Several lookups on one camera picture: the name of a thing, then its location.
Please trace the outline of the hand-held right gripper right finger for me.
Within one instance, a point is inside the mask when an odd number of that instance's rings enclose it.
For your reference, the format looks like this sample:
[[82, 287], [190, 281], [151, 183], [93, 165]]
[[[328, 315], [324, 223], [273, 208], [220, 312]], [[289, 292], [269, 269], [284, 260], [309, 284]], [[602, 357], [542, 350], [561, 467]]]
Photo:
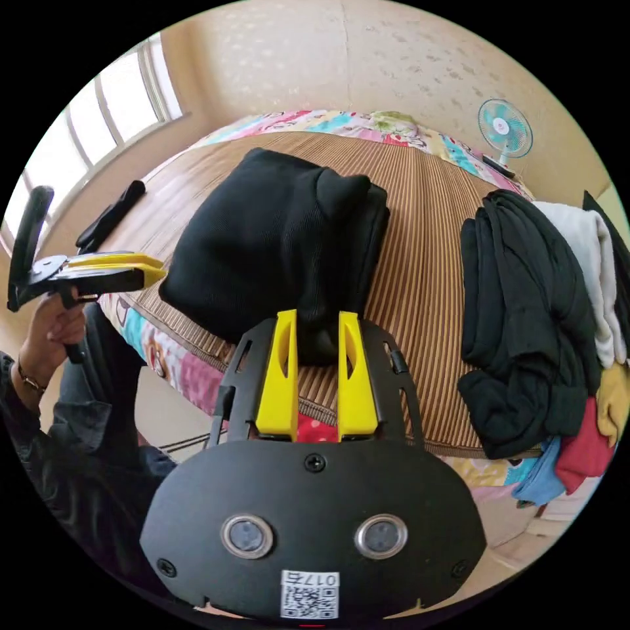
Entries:
[[342, 311], [338, 324], [338, 439], [369, 438], [377, 430], [378, 416], [358, 315]]

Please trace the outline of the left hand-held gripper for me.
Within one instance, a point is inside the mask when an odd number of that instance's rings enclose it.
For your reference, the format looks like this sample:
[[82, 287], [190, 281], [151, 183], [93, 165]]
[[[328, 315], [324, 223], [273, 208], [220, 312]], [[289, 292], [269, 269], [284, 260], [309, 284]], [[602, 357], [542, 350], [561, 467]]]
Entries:
[[96, 302], [104, 294], [132, 293], [152, 287], [167, 274], [164, 264], [144, 253], [96, 252], [55, 255], [33, 263], [29, 301], [57, 294], [65, 308]]

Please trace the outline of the person's left hand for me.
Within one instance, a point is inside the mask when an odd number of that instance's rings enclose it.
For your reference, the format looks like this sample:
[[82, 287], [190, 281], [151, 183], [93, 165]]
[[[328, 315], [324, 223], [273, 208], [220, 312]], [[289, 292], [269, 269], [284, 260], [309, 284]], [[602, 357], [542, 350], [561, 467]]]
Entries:
[[25, 376], [47, 386], [68, 357], [66, 346], [78, 344], [85, 332], [83, 305], [64, 307], [59, 295], [45, 297], [34, 310], [19, 351]]

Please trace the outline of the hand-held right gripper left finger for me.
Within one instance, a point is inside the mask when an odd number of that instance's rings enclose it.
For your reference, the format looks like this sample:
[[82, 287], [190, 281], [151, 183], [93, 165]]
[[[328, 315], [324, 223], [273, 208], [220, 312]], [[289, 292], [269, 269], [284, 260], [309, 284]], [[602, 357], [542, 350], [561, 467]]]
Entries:
[[277, 314], [255, 426], [269, 439], [296, 441], [298, 429], [297, 311]]

